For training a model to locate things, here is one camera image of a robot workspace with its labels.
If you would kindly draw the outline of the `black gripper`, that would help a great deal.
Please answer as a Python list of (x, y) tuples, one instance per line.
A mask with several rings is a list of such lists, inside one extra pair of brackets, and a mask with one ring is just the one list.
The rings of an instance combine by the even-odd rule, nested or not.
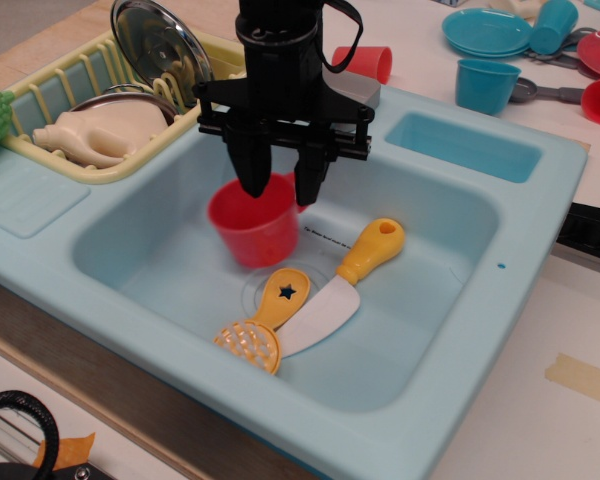
[(271, 146), (298, 150), (294, 168), (296, 203), (316, 202), (331, 162), (364, 160), (368, 127), (355, 133), (330, 128), (323, 70), (345, 71), (357, 48), (346, 48), (337, 64), (326, 61), (319, 19), (238, 19), (246, 75), (239, 80), (200, 82), (200, 129), (221, 136), (242, 189), (260, 197), (271, 175)]

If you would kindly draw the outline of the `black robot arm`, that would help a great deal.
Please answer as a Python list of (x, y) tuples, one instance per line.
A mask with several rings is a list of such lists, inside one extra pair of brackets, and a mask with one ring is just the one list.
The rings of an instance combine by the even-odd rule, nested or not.
[(246, 76), (194, 88), (199, 129), (217, 135), (242, 189), (260, 197), (272, 172), (271, 149), (294, 149), (296, 202), (313, 204), (331, 163), (367, 159), (375, 111), (332, 89), (323, 73), (342, 73), (354, 57), (329, 63), (323, 52), (324, 1), (242, 1), (235, 21)]

